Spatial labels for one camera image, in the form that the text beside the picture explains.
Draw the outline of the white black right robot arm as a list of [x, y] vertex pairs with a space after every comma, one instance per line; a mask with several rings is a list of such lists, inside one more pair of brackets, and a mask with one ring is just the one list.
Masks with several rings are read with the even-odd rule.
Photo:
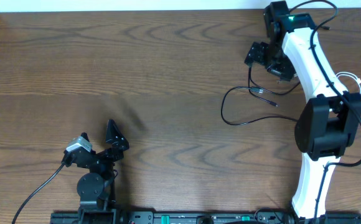
[[270, 42], [253, 43], [245, 63], [261, 64], [283, 80], [299, 78], [306, 105], [296, 121], [294, 138], [302, 153], [298, 187], [286, 223], [352, 223], [353, 213], [329, 215], [326, 197], [332, 174], [345, 166], [340, 158], [361, 128], [361, 94], [350, 93], [331, 68], [308, 13], [292, 14], [287, 8], [265, 9]]

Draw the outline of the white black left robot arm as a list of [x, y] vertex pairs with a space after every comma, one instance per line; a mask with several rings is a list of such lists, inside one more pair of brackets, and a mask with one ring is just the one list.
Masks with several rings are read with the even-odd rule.
[[107, 123], [105, 142], [110, 147], [96, 152], [87, 133], [81, 133], [68, 143], [63, 152], [63, 165], [69, 167], [75, 164], [89, 170], [77, 183], [80, 206], [75, 223], [117, 224], [128, 221], [124, 211], [116, 206], [115, 179], [118, 171], [114, 166], [115, 162], [124, 158], [129, 142], [112, 119]]

